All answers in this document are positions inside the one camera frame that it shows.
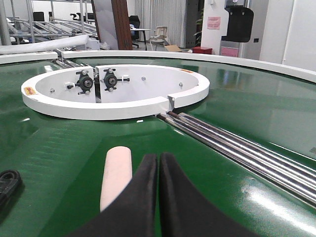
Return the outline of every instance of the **green conveyor belt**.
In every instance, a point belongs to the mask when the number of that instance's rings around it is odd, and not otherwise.
[[[209,78],[209,96],[178,109],[316,169],[316,85],[237,66],[180,59],[77,59],[92,66],[153,64]],[[155,117],[84,121],[42,115],[22,101],[21,84],[58,68],[48,61],[0,66],[0,171],[23,186],[0,212],[0,237],[62,237],[99,212],[108,149],[142,156],[168,151],[219,209],[263,237],[316,236],[316,210]],[[160,236],[158,212],[156,233]]]

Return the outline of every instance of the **table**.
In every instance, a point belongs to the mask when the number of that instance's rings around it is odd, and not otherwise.
[[[151,30],[151,29],[141,29],[141,28],[133,28],[133,29],[130,29],[130,31],[142,31],[142,32],[143,32],[143,34],[144,34],[145,50],[147,50],[145,31],[150,31],[150,30]]]

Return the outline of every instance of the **pink sign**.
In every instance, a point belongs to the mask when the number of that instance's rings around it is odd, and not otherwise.
[[[220,16],[209,16],[207,19],[207,28],[209,30],[219,30],[219,26],[221,25],[221,17]]]
[[[238,48],[221,47],[222,56],[238,57]]]

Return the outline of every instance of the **window curtain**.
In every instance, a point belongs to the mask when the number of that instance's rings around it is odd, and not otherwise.
[[[167,26],[169,43],[179,47],[186,44],[186,7],[187,0],[135,0],[141,28],[152,29],[153,36],[156,26]]]

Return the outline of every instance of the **white chair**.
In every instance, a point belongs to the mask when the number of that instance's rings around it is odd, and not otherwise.
[[[157,50],[158,44],[163,44],[163,45],[165,45],[165,43],[167,43],[167,45],[169,44],[167,41],[168,37],[166,35],[167,29],[168,29],[168,27],[166,27],[166,26],[157,26],[156,27],[156,29],[154,30],[155,35],[150,37],[150,39],[149,39],[149,43],[152,47],[152,51],[154,50],[153,43],[156,45],[155,50]]]

